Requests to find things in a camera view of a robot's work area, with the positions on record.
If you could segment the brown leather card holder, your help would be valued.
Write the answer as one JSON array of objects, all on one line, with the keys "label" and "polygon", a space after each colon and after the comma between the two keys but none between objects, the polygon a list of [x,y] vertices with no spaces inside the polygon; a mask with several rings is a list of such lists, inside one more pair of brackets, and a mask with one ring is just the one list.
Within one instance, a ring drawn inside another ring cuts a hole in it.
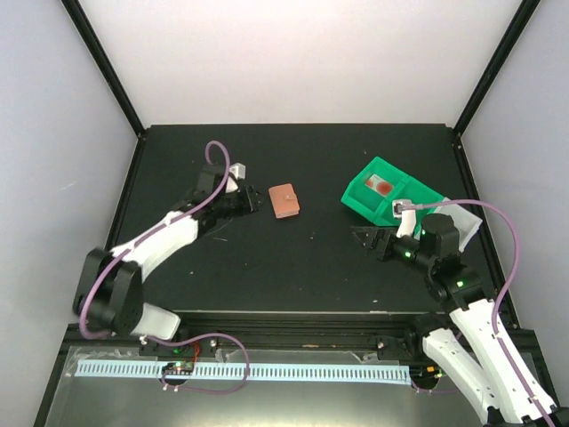
[{"label": "brown leather card holder", "polygon": [[268,189],[268,194],[277,219],[299,214],[300,204],[291,183],[271,187]]}]

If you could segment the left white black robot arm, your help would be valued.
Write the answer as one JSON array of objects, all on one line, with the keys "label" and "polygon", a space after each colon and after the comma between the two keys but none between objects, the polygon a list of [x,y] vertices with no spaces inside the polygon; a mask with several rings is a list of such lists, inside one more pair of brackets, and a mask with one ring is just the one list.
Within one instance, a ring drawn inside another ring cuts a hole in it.
[{"label": "left white black robot arm", "polygon": [[73,311],[88,339],[151,336],[172,355],[184,353],[191,334],[180,316],[146,302],[144,282],[181,248],[204,237],[220,220],[253,214],[262,206],[259,191],[245,183],[246,167],[206,165],[198,184],[153,227],[110,250],[87,254]]}]

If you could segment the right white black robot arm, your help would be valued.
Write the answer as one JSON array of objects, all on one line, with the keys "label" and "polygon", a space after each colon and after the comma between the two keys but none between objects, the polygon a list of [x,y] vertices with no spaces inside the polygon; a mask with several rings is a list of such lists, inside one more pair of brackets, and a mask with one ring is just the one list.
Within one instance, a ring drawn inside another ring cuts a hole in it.
[{"label": "right white black robot arm", "polygon": [[367,253],[401,261],[424,277],[443,312],[417,317],[404,337],[405,350],[441,367],[484,426],[568,424],[567,408],[533,376],[480,276],[462,262],[460,233],[451,216],[424,216],[418,238],[390,227],[355,227],[352,233]]}]

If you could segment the red circle card in bin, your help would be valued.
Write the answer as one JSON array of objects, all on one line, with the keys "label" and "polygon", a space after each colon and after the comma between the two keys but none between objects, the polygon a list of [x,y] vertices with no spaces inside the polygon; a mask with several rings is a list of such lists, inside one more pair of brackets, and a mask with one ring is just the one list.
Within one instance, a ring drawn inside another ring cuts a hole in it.
[{"label": "red circle card in bin", "polygon": [[387,197],[394,189],[394,186],[390,182],[384,180],[377,174],[370,175],[365,180],[365,186],[382,197]]}]

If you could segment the green plastic bin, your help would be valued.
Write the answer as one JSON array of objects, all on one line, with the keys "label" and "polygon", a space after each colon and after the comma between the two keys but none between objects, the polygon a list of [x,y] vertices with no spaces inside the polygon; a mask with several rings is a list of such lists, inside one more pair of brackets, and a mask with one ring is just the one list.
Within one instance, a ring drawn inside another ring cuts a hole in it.
[{"label": "green plastic bin", "polygon": [[392,203],[404,191],[410,176],[375,157],[348,185],[341,202],[377,226],[398,225]]},{"label": "green plastic bin", "polygon": [[405,178],[381,202],[381,209],[377,217],[378,225],[399,226],[401,220],[393,216],[392,202],[400,199],[409,200],[414,205],[420,205],[441,202],[444,196],[413,177]]}]

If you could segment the clear plastic bin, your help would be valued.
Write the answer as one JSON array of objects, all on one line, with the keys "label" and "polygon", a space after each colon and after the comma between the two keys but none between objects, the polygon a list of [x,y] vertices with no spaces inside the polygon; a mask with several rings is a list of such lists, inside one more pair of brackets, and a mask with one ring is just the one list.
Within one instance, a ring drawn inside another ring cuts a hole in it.
[{"label": "clear plastic bin", "polygon": [[467,247],[469,241],[477,234],[483,220],[460,205],[439,206],[435,214],[445,214],[453,219],[454,227],[459,231],[459,250]]}]

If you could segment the right small circuit board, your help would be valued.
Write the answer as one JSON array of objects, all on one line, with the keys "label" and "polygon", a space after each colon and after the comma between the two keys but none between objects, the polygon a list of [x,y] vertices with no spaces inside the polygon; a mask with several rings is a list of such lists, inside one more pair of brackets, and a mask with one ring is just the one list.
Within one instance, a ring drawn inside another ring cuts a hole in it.
[{"label": "right small circuit board", "polygon": [[438,366],[411,366],[410,375],[413,378],[429,379],[441,378],[445,374],[444,371]]}]

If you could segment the small circuit board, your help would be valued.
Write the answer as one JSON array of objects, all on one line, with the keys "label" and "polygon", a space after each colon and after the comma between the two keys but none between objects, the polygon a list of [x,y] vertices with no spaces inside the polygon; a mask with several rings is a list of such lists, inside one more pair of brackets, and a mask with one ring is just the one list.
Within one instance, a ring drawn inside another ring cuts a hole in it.
[{"label": "small circuit board", "polygon": [[173,361],[163,367],[162,373],[164,375],[191,375],[193,370],[192,361]]},{"label": "small circuit board", "polygon": [[410,375],[413,378],[429,379],[441,378],[445,374],[444,371],[438,366],[411,366]]}]

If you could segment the left small circuit board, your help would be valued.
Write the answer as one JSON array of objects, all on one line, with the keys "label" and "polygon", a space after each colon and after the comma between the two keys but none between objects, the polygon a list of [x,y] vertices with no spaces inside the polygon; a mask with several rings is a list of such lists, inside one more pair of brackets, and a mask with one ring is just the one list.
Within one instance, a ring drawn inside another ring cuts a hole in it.
[{"label": "left small circuit board", "polygon": [[173,361],[163,367],[162,373],[164,375],[191,375],[193,370],[192,361]]}]

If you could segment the left black frame post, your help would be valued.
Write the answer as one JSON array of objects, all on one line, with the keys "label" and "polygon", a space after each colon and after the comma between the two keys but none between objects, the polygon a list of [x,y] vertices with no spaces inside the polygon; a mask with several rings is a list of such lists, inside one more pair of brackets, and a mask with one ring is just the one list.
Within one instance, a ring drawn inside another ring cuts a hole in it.
[{"label": "left black frame post", "polygon": [[91,54],[97,68],[112,92],[124,117],[132,128],[134,134],[140,138],[146,129],[137,114],[127,91],[113,67],[96,31],[94,30],[83,6],[78,0],[61,0],[69,18],[72,20],[89,54]]}]

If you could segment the black frame post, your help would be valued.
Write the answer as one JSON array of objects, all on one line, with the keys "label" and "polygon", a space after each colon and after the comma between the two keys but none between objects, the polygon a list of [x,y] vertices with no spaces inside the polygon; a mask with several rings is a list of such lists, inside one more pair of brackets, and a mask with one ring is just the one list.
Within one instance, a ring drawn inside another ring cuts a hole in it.
[{"label": "black frame post", "polygon": [[453,132],[456,135],[462,136],[468,129],[485,96],[490,91],[495,79],[516,46],[517,41],[523,35],[540,3],[540,0],[523,0],[520,2],[453,127]]},{"label": "black frame post", "polygon": [[61,0],[69,18],[72,20],[89,54],[91,54],[97,68],[112,92],[124,117],[132,128],[134,134],[140,138],[146,129],[137,114],[127,91],[113,67],[96,31],[94,30],[83,6],[78,0]]}]

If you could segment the right black frame post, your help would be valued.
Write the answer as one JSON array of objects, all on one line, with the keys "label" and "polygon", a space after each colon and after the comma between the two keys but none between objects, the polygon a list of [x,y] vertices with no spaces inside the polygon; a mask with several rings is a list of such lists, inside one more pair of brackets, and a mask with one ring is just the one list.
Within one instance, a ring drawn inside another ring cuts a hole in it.
[{"label": "right black frame post", "polygon": [[468,129],[485,96],[490,91],[495,79],[516,46],[517,41],[523,35],[540,3],[540,0],[523,0],[520,2],[453,127],[453,132],[456,135],[462,136]]}]

